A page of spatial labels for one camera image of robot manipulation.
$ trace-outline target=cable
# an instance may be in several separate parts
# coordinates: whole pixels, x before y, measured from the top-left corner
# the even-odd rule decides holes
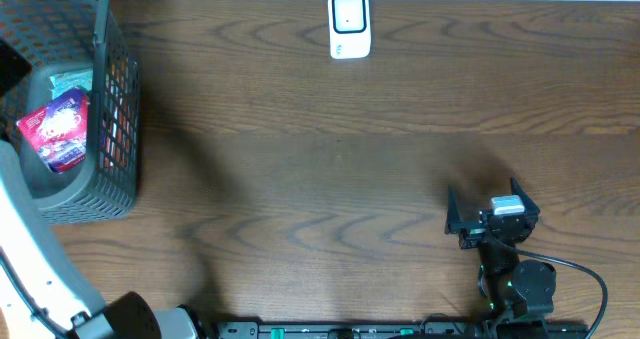
[[[20,299],[22,299],[24,304],[31,312],[31,316],[38,319],[38,321],[42,323],[42,325],[47,330],[55,335],[56,339],[68,339],[67,335],[64,332],[64,329],[53,322],[51,319],[49,319],[47,312],[43,309],[40,309],[33,298],[29,296],[29,294],[27,294],[27,290],[20,282],[20,279],[18,279],[18,275],[13,270],[13,267],[9,263],[9,260],[7,259],[7,256],[2,247],[0,247],[0,265],[2,265],[2,269],[4,269],[4,272],[7,274],[7,278],[9,278],[11,285],[13,285],[13,289],[16,291],[16,293],[18,293]]]
[[[460,335],[463,335],[463,334],[464,334],[464,333],[462,332],[462,330],[460,330],[460,327],[458,327],[458,325],[453,321],[453,319],[452,319],[450,316],[448,316],[447,314],[445,314],[445,313],[434,313],[434,314],[431,314],[431,315],[429,315],[428,317],[426,317],[426,318],[422,321],[422,323],[420,323],[420,330],[424,330],[424,326],[425,326],[425,324],[427,324],[428,322],[430,322],[430,321],[433,319],[433,317],[436,317],[436,316],[439,316],[439,317],[443,317],[443,318],[445,318],[445,319],[448,319],[448,320],[449,320],[449,322],[451,323],[451,325],[453,325],[453,327],[456,329],[456,331],[458,332],[458,334],[460,334]]]
[[[489,236],[489,238],[491,238],[493,241],[495,241],[500,247],[502,247],[502,248],[504,248],[506,250],[509,250],[509,251],[511,251],[513,253],[524,255],[524,256],[528,256],[528,257],[539,259],[539,260],[548,261],[548,262],[551,262],[551,263],[556,263],[556,264],[568,266],[569,268],[577,269],[577,270],[579,270],[579,271],[581,271],[583,273],[587,273],[587,274],[591,275],[598,282],[598,284],[600,284],[600,288],[602,288],[602,302],[600,304],[600,310],[598,311],[598,315],[596,316],[596,320],[593,321],[593,324],[591,324],[591,328],[589,328],[589,331],[587,332],[587,335],[584,337],[584,339],[591,338],[593,333],[596,332],[596,329],[598,329],[598,325],[600,325],[600,322],[602,321],[602,317],[604,317],[604,312],[605,312],[605,310],[607,310],[607,302],[609,301],[609,292],[607,290],[607,284],[605,284],[605,282],[602,279],[602,277],[600,277],[600,275],[598,275],[598,273],[594,272],[593,270],[591,270],[591,269],[589,269],[587,267],[583,267],[580,264],[572,263],[570,261],[566,261],[566,260],[562,260],[562,259],[558,259],[558,258],[554,258],[554,257],[542,255],[542,254],[536,254],[536,253],[528,252],[528,251],[521,250],[521,249],[516,249],[516,248],[514,248],[514,247],[512,247],[510,245],[507,245],[507,244],[501,242],[498,238],[496,238],[493,235],[493,233],[491,233],[491,230],[489,230],[489,229],[487,229],[486,233]]]

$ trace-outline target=wood grain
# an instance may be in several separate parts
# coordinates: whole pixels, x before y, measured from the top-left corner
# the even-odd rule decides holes
[[[212,318],[420,320],[487,309],[443,234],[515,175],[524,248],[599,272],[596,337],[640,330],[638,4],[374,1],[369,58],[328,55],[321,0],[113,0],[143,64],[142,176],[121,221],[56,227],[107,300]],[[557,268],[554,318],[595,317]]]

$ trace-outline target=item in basket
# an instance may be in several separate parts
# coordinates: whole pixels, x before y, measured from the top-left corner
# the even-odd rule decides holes
[[[91,91],[93,85],[93,69],[82,69],[72,72],[56,74],[49,78],[53,84],[52,98],[57,98],[73,88],[84,89],[86,93]]]
[[[55,173],[82,162],[86,154],[89,98],[71,89],[17,125],[42,161]]]

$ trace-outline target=pink package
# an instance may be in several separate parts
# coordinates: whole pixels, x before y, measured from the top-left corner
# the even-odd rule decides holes
[[[18,128],[42,161],[62,173],[85,158],[89,98],[71,89],[18,120]]]

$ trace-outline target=plastic basket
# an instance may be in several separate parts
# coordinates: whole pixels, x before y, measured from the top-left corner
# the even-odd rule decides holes
[[[135,202],[139,72],[109,0],[0,0],[0,38],[0,117],[42,216],[61,224],[127,214]],[[20,77],[24,66],[31,70]],[[15,122],[52,99],[51,75],[89,67],[86,158],[52,173]]]

